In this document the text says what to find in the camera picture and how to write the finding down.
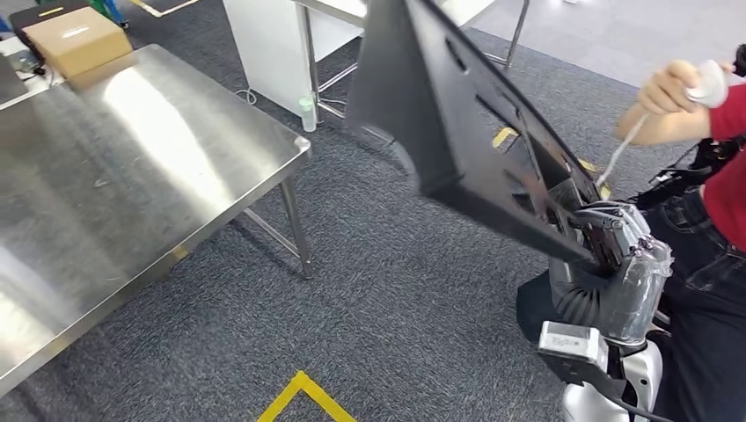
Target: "jeans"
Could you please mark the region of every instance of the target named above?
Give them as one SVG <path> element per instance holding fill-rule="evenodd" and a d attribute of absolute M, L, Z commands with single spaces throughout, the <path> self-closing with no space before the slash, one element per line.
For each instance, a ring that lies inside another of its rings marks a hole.
<path fill-rule="evenodd" d="M 746 253 L 712 225 L 697 190 L 645 216 L 675 259 L 662 298 L 672 337 L 659 344 L 663 379 L 655 413 L 675 422 L 744 422 Z M 532 341 L 542 321 L 561 321 L 545 274 L 519 288 L 516 316 Z"/>

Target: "black panel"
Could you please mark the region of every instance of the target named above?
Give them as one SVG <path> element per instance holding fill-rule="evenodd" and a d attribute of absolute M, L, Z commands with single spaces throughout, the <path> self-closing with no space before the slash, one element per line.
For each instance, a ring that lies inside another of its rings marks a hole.
<path fill-rule="evenodd" d="M 399 142 L 423 194 L 556 258 L 594 261 L 570 226 L 599 199 L 590 175 L 438 6 L 371 2 L 358 62 L 347 121 Z M 527 159 L 493 148 L 485 110 L 520 134 Z"/>

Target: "red shirt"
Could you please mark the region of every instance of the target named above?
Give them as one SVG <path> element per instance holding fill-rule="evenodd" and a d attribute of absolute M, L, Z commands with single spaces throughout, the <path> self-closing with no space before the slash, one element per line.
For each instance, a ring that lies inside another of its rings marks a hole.
<path fill-rule="evenodd" d="M 713 139 L 746 134 L 746 84 L 730 87 L 728 99 L 710 110 Z M 705 209 L 715 228 L 739 251 L 746 251 L 746 154 L 705 182 Z"/>

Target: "controller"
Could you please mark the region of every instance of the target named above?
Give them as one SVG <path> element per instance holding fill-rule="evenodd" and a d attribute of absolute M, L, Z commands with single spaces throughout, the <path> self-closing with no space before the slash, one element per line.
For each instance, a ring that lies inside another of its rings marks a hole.
<path fill-rule="evenodd" d="M 688 88 L 686 97 L 707 108 L 722 106 L 728 97 L 728 82 L 725 72 L 715 60 L 708 60 L 699 65 L 700 86 Z"/>

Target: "white floor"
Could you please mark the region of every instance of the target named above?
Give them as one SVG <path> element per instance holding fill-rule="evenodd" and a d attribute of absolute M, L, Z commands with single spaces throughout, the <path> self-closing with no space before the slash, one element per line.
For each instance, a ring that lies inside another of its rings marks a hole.
<path fill-rule="evenodd" d="M 475 23 L 510 39 L 522 0 L 498 0 Z M 532 0 L 520 44 L 640 85 L 671 59 L 732 61 L 746 43 L 743 0 Z"/>

